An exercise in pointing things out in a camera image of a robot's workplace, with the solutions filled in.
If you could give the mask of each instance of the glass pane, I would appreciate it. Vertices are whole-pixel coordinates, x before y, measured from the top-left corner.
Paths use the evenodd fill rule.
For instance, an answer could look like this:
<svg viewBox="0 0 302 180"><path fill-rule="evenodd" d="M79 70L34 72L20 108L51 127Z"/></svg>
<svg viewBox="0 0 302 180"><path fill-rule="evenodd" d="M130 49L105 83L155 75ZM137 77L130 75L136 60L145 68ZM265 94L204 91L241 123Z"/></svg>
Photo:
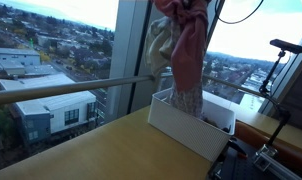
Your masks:
<svg viewBox="0 0 302 180"><path fill-rule="evenodd" d="M260 1L225 1L220 18L234 22L249 15ZM238 24L226 24L218 21L205 56L203 74L227 81L258 92L262 81L267 77L274 61L278 59L280 49L271 46L273 39L281 39L299 44L302 38L302 1L269 0L247 20ZM272 91L272 82L289 59L282 58L268 84ZM204 79L204 89L210 93L258 110L262 99L253 95L243 95L232 87L218 85Z"/></svg>
<svg viewBox="0 0 302 180"><path fill-rule="evenodd" d="M109 78L118 3L0 0L0 90ZM0 169L102 125L106 98L101 88L1 105Z"/></svg>

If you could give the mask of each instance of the pink cloth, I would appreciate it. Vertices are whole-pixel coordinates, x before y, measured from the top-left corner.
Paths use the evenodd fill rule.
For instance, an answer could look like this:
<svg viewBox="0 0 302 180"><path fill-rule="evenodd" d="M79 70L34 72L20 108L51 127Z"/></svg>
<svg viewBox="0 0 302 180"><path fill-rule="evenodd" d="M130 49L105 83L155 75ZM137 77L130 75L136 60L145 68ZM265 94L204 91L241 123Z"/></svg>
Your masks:
<svg viewBox="0 0 302 180"><path fill-rule="evenodd" d="M180 24L181 34L172 52L171 64L178 92L192 89L201 82L203 55L208 27L207 2L189 0L153 0L157 9Z"/></svg>

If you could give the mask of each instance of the sky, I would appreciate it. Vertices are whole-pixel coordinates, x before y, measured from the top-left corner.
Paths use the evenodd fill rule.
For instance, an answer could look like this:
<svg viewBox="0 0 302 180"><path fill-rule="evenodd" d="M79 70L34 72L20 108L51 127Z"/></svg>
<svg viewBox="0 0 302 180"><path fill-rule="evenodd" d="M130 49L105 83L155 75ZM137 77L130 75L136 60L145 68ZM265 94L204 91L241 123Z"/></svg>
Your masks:
<svg viewBox="0 0 302 180"><path fill-rule="evenodd" d="M231 22L241 20L259 2L227 0L220 17ZM219 21L208 51L275 61L280 49L269 44L272 39L299 44L301 38L302 0L265 0L256 13L242 23L229 25ZM281 62L288 60L288 54Z"/></svg>
<svg viewBox="0 0 302 180"><path fill-rule="evenodd" d="M0 0L17 9L115 30L119 0Z"/></svg>

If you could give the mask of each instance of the white basket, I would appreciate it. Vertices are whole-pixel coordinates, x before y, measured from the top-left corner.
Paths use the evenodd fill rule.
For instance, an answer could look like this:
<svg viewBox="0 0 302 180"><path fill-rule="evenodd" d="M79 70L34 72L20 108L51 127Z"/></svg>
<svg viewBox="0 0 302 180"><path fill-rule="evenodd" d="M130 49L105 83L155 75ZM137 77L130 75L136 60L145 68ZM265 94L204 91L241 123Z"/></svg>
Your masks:
<svg viewBox="0 0 302 180"><path fill-rule="evenodd" d="M216 128L163 101L170 89L153 94L148 122L207 160L214 162L234 134L235 114L213 102L204 100L203 112Z"/></svg>

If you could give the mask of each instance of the city view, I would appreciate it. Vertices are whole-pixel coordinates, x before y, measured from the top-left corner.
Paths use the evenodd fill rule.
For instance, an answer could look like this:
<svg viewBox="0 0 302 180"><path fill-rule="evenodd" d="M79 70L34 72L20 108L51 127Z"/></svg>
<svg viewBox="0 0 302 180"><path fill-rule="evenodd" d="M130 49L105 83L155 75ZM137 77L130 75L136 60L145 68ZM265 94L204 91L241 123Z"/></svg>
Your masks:
<svg viewBox="0 0 302 180"><path fill-rule="evenodd" d="M0 3L0 90L109 78L115 22L97 25L17 7ZM209 47L203 74L258 92L277 54L272 58L239 57ZM278 65L269 89L285 63ZM264 101L206 77L203 90L253 111ZM107 91L101 88L1 105L0 169L102 126Z"/></svg>

